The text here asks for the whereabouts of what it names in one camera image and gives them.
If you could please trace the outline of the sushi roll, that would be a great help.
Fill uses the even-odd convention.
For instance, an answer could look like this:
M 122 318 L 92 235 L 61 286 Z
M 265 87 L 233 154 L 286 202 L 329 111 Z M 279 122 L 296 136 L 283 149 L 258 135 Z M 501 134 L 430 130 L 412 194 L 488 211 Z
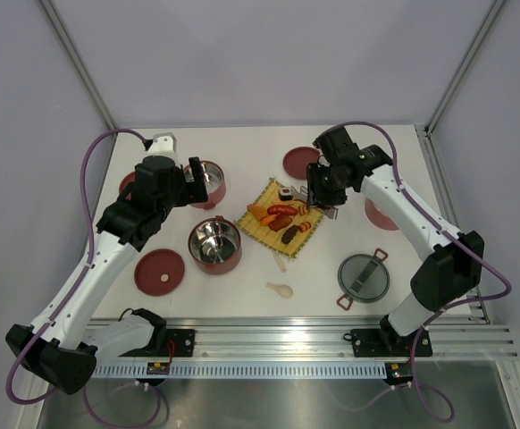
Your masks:
M 280 188 L 278 196 L 280 201 L 290 201 L 293 199 L 293 193 L 290 188 Z

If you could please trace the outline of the metal tongs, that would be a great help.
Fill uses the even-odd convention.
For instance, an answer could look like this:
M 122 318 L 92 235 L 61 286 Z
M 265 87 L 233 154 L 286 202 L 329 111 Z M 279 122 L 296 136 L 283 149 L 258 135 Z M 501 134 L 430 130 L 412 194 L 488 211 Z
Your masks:
M 291 186 L 290 187 L 291 195 L 294 199 L 303 201 L 304 203 L 308 200 L 308 189 L 306 186 L 300 186 L 298 189 Z M 336 206 L 327 206 L 321 208 L 319 206 L 315 206 L 315 210 L 325 215 L 327 218 L 331 220 L 336 220 L 338 217 L 339 209 Z

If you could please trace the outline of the red sausage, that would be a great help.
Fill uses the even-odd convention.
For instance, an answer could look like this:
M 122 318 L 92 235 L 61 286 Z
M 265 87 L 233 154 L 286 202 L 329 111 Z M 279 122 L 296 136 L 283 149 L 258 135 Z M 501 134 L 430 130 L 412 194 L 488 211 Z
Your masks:
M 267 208 L 267 214 L 295 216 L 298 214 L 298 210 L 294 206 L 273 205 Z

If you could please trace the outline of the brown meat slice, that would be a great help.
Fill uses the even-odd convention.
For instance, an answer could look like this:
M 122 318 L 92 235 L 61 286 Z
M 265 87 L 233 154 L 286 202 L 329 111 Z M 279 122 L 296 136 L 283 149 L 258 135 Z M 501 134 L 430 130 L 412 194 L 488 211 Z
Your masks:
M 278 219 L 276 219 L 274 222 L 270 223 L 268 227 L 272 231 L 280 231 L 286 227 L 288 227 L 292 222 L 292 218 L 287 215 L 282 215 Z

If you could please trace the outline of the fried chicken piece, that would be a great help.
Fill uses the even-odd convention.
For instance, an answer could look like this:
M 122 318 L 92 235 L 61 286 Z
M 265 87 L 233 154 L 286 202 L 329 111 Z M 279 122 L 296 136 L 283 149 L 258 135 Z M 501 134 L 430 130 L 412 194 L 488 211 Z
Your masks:
M 247 205 L 247 211 L 255 218 L 258 222 L 262 221 L 268 216 L 267 209 L 263 206 L 258 205 Z

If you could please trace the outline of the dark chocolate pastry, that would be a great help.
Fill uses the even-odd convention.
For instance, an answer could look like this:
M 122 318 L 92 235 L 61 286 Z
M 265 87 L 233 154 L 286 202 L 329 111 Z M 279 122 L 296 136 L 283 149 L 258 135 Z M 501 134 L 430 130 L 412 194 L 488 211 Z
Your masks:
M 281 243 L 288 245 L 298 235 L 300 228 L 298 225 L 290 226 L 281 236 Z

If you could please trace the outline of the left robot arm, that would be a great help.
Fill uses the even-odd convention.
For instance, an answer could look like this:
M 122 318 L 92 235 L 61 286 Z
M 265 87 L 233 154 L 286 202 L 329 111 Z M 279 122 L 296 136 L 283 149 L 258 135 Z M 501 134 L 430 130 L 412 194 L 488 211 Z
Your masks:
M 132 351 L 155 356 L 166 349 L 166 321 L 143 308 L 98 334 L 86 336 L 85 330 L 113 282 L 173 208 L 207 201 L 200 160 L 191 157 L 189 167 L 190 181 L 168 156 L 147 156 L 136 165 L 135 180 L 105 209 L 90 237 L 90 251 L 54 300 L 30 325 L 15 324 L 6 334 L 16 365 L 72 395 L 106 361 Z

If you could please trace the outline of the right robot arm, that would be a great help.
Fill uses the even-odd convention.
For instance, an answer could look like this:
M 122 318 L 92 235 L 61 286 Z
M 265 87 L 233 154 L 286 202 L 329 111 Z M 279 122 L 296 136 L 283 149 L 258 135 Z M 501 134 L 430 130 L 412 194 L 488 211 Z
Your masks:
M 348 189 L 361 193 L 395 223 L 421 261 L 410 293 L 380 322 L 382 348 L 399 354 L 428 320 L 479 285 L 484 241 L 446 221 L 414 192 L 399 174 L 395 149 L 359 147 L 343 125 L 324 131 L 313 145 L 325 162 L 306 168 L 309 205 L 341 206 Z

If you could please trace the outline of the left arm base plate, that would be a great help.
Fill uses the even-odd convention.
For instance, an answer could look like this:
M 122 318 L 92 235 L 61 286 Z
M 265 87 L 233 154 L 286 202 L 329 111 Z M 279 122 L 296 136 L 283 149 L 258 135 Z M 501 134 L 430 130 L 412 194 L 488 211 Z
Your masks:
M 191 358 L 195 346 L 196 331 L 193 329 L 166 328 L 154 333 L 149 343 L 141 349 L 124 354 L 127 358 Z

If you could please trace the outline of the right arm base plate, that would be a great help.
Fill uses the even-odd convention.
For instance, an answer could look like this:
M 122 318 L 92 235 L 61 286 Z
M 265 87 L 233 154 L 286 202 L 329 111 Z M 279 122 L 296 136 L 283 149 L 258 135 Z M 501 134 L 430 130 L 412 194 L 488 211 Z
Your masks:
M 342 339 L 351 344 L 355 358 L 410 358 L 432 356 L 432 344 L 427 332 L 422 332 L 415 347 L 413 334 L 395 345 L 388 345 L 382 338 L 379 328 L 352 329 L 342 335 Z

